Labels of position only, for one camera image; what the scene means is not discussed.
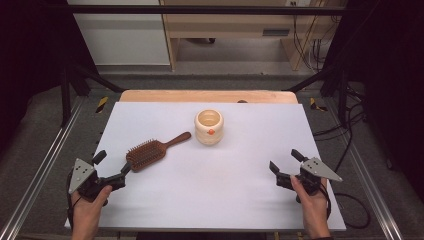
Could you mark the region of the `brown wooden hairbrush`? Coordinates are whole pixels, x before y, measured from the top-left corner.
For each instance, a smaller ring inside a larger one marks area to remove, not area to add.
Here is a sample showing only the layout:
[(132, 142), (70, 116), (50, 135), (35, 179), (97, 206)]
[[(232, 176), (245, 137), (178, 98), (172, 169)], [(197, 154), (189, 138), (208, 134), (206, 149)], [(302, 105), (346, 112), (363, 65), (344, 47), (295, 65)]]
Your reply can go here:
[(163, 159), (169, 147), (182, 143), (190, 138), (191, 133), (184, 132), (165, 143), (156, 139), (148, 140), (132, 147), (126, 154), (126, 161), (132, 171), (139, 172), (149, 165)]

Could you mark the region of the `black curtain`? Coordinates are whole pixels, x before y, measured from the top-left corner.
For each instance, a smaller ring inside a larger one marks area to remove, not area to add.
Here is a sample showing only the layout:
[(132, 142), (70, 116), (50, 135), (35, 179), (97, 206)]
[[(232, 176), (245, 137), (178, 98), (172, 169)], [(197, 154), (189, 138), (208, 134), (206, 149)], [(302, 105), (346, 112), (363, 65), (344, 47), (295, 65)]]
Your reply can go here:
[(365, 86), (366, 107), (386, 148), (424, 198), (424, 0), (347, 0), (325, 63), (351, 41), (347, 75)]
[(0, 153), (10, 145), (29, 99), (60, 84), (62, 64), (47, 42), (48, 30), (59, 35), (67, 56), (97, 71), (74, 15), (43, 9), (45, 4), (67, 3), (0, 0)]

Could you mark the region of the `black horizontal frame bar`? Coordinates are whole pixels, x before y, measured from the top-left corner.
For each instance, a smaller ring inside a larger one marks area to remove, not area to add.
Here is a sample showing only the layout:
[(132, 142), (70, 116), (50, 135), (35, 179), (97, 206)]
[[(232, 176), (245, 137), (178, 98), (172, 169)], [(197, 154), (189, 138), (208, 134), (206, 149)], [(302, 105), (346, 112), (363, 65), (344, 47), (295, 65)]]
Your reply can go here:
[(272, 7), (272, 6), (215, 6), (215, 5), (69, 5), (45, 4), (44, 8), (72, 14), (208, 14), (208, 15), (306, 15), (344, 16), (376, 11), (392, 2), (358, 7)]

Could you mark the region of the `cream ceramic cup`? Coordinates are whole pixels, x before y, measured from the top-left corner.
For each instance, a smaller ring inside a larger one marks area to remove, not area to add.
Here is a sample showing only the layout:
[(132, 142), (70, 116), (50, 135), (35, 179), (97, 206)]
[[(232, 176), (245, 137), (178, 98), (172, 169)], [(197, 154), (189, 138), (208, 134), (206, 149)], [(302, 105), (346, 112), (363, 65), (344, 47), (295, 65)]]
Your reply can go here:
[(224, 118), (215, 109), (198, 112), (194, 118), (194, 126), (197, 140), (204, 145), (215, 145), (224, 136)]

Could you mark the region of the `person's left hand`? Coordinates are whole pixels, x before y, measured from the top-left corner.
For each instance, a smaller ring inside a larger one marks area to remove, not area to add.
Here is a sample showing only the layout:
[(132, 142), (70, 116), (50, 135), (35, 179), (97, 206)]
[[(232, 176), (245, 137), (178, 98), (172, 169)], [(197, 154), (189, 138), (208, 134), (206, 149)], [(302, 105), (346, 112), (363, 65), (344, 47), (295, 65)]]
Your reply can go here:
[(97, 232), (102, 207), (112, 192), (111, 186), (104, 187), (92, 201), (82, 198), (78, 192), (71, 195), (73, 207), (73, 231)]

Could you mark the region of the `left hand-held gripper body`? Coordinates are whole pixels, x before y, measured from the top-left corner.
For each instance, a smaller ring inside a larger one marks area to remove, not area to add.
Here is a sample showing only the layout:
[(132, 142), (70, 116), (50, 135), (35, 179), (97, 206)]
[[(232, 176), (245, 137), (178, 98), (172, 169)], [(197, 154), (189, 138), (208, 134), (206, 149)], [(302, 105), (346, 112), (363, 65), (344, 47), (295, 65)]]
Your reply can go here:
[(78, 192), (85, 200), (95, 200), (105, 186), (118, 190), (125, 186), (125, 174), (118, 173), (110, 177), (99, 177), (95, 168), (101, 162), (99, 157), (86, 162), (77, 158), (68, 186), (68, 193)]

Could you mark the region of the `aluminium floor rail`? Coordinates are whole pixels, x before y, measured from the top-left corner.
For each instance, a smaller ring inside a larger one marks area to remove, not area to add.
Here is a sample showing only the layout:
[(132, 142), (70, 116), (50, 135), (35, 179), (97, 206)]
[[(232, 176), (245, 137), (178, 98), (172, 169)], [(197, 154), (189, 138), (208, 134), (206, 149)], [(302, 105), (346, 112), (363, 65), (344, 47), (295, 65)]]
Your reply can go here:
[(0, 231), (0, 240), (15, 240), (18, 236), (18, 233), (25, 222), (31, 208), (34, 205), (56, 159), (58, 158), (73, 126), (78, 118), (81, 107), (83, 106), (86, 98), (85, 97), (76, 97), (75, 103), (71, 109), (70, 119), (61, 127), (52, 144), (49, 146), (48, 151), (43, 157), (42, 162), (40, 163), (37, 171), (35, 172), (31, 182), (26, 188), (25, 193), (20, 199), (18, 205), (16, 206), (13, 214), (8, 219), (7, 223), (4, 225)]
[(336, 104), (336, 101), (332, 98), (325, 98), (324, 103), (328, 107), (332, 121), (336, 124), (336, 138), (340, 139), (340, 145), (344, 147), (344, 150), (339, 155), (336, 155), (335, 153), (332, 154), (336, 168), (340, 168), (343, 159), (348, 158), (350, 160), (353, 172), (356, 174), (357, 179), (360, 182), (362, 191), (366, 195), (372, 212), (374, 213), (386, 240), (404, 240), (403, 235), (401, 234), (401, 231), (383, 198), (383, 195), (366, 167), (359, 150), (353, 143), (353, 137), (351, 134), (352, 127), (365, 119), (364, 113), (356, 110), (355, 107), (352, 106), (351, 110), (353, 111), (353, 115), (351, 115), (350, 112), (346, 112), (347, 127), (344, 128), (337, 117), (338, 105)]

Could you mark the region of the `white cabinet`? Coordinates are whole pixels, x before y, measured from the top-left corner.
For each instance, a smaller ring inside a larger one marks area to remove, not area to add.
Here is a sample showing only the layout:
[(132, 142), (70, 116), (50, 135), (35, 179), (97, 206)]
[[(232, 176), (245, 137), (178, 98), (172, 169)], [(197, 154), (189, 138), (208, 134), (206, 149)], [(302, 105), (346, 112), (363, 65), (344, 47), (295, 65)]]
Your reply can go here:
[(98, 66), (169, 65), (160, 14), (75, 14)]

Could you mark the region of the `person's right hand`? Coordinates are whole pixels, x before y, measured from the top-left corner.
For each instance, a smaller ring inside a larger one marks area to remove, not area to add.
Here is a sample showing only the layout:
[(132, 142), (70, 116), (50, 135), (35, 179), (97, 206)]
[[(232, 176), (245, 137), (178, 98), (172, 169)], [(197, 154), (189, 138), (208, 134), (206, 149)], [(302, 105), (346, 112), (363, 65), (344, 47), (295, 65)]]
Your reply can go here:
[(302, 205), (303, 225), (309, 237), (331, 236), (327, 223), (325, 196), (322, 193), (310, 196), (295, 176), (291, 176), (290, 179)]

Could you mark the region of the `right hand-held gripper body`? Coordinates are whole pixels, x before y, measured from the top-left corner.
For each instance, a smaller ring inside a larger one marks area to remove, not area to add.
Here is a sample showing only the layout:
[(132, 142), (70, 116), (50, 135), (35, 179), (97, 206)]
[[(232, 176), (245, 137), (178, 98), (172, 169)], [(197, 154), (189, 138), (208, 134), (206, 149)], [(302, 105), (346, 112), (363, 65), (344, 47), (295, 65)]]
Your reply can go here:
[[(320, 190), (322, 178), (337, 182), (343, 181), (337, 173), (316, 157), (295, 156), (295, 159), (300, 162), (300, 172), (296, 175), (296, 178), (310, 196)], [(282, 173), (278, 167), (275, 167), (275, 176), (277, 186), (293, 190), (289, 174)]]

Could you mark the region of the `white table cover sheet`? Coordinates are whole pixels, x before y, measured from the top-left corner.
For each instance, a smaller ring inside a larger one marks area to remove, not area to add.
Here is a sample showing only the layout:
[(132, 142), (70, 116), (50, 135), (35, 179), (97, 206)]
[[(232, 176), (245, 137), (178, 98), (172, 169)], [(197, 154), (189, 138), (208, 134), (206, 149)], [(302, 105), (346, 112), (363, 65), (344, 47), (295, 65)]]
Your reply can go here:
[(269, 165), (300, 170), (298, 150), (318, 156), (300, 104), (215, 103), (224, 136), (213, 145), (190, 138), (113, 192), (99, 226), (120, 231), (296, 230), (303, 226), (295, 192), (277, 186)]

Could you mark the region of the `light wooden desk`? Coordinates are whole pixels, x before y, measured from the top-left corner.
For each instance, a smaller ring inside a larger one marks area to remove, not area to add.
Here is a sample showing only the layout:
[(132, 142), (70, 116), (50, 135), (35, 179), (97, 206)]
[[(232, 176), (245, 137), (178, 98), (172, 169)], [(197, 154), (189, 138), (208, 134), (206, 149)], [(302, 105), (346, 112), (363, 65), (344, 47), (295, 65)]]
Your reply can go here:
[[(344, 7), (348, 0), (159, 0), (166, 5)], [(330, 40), (337, 16), (165, 14), (167, 36), (183, 38), (275, 38), (294, 71), (306, 64), (314, 39)]]

